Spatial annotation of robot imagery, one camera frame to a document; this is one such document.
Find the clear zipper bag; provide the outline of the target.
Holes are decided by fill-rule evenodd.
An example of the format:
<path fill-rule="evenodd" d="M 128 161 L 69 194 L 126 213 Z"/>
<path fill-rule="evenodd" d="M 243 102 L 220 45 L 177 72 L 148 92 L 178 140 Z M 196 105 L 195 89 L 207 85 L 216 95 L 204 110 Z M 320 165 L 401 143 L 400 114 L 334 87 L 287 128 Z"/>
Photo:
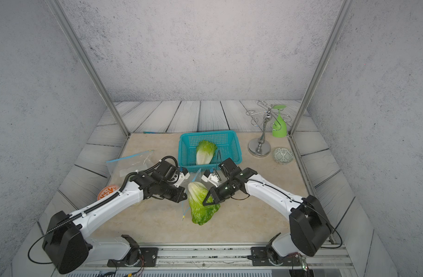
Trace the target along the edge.
<path fill-rule="evenodd" d="M 149 169 L 154 151 L 144 151 L 128 157 L 109 160 L 106 162 L 107 169 L 112 177 L 123 178 L 131 172 L 140 172 Z"/>
<path fill-rule="evenodd" d="M 187 200 L 188 201 L 190 201 L 190 198 L 191 198 L 191 192 L 190 192 L 190 184 L 192 184 L 192 183 L 195 183 L 196 182 L 196 179 L 197 179 L 197 177 L 198 176 L 200 176 L 200 174 L 201 174 L 201 169 L 199 169 L 196 173 L 195 173 L 195 175 L 194 175 L 194 177 L 193 178 L 190 178 L 189 180 L 188 180 L 188 184 L 186 185 L 186 193 L 187 193 Z M 182 207 L 182 209 L 183 209 L 183 218 L 182 218 L 182 220 L 184 220 L 185 218 L 186 218 L 186 214 L 187 214 L 187 212 L 190 210 L 190 208 L 191 208 L 191 206 L 189 205 L 188 206 L 188 208 L 186 209 L 186 210 L 184 210 L 184 208 Z"/>

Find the chinese cabbage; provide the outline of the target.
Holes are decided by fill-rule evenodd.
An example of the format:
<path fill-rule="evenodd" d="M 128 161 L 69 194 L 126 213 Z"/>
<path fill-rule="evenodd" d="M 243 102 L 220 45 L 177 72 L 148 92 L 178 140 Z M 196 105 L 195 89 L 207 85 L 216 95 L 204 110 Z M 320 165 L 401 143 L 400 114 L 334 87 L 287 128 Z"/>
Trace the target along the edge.
<path fill-rule="evenodd" d="M 214 143 L 202 140 L 196 147 L 196 164 L 208 165 L 217 151 L 217 146 Z"/>
<path fill-rule="evenodd" d="M 191 198 L 189 205 L 191 206 L 192 222 L 197 225 L 206 224 L 213 215 L 218 212 L 220 205 L 212 205 L 208 207 L 203 206 L 203 200 L 209 192 L 207 188 L 201 182 L 195 182 L 190 184 Z"/>

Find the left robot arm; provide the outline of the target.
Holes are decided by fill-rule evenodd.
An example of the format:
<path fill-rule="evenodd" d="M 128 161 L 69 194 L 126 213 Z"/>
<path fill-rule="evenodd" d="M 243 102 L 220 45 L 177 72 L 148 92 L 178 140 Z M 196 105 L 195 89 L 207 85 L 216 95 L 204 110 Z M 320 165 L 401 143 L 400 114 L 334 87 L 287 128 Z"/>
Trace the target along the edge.
<path fill-rule="evenodd" d="M 47 232 L 39 238 L 49 262 L 60 274 L 99 260 L 108 260 L 113 267 L 144 266 L 144 254 L 130 235 L 105 240 L 91 235 L 109 219 L 144 200 L 185 201 L 187 194 L 181 183 L 187 178 L 188 170 L 167 156 L 147 170 L 127 174 L 117 190 L 97 202 L 69 214 L 54 214 Z"/>

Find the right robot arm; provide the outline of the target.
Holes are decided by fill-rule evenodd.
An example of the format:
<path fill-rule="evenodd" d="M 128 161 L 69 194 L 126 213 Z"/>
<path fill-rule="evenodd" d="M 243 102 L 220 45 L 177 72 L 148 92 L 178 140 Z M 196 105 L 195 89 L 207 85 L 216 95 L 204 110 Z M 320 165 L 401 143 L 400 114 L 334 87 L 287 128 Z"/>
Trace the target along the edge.
<path fill-rule="evenodd" d="M 290 232 L 274 236 L 261 254 L 252 255 L 253 261 L 267 259 L 275 266 L 302 262 L 303 256 L 315 256 L 336 232 L 315 196 L 301 197 L 287 192 L 249 167 L 242 170 L 231 158 L 218 167 L 227 180 L 208 191 L 203 206 L 220 204 L 242 191 L 270 205 L 289 221 Z"/>

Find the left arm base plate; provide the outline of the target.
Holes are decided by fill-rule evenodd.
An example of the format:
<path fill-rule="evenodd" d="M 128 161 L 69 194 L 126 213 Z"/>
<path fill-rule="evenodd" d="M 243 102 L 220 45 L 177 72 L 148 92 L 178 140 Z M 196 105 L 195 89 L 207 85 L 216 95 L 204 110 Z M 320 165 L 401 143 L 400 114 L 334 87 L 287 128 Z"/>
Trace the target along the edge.
<path fill-rule="evenodd" d="M 108 267 L 155 267 L 157 264 L 159 249 L 156 247 L 144 247 L 131 249 L 122 260 L 108 260 Z"/>

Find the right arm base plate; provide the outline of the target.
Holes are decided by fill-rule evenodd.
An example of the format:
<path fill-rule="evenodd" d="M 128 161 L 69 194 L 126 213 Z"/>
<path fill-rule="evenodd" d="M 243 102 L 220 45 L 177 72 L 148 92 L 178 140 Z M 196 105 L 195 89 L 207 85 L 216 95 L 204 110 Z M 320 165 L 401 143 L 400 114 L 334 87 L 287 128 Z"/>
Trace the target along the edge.
<path fill-rule="evenodd" d="M 282 266 L 292 267 L 301 265 L 298 253 L 291 253 L 287 256 L 280 256 L 272 248 L 252 247 L 251 254 L 247 256 L 253 266 Z"/>

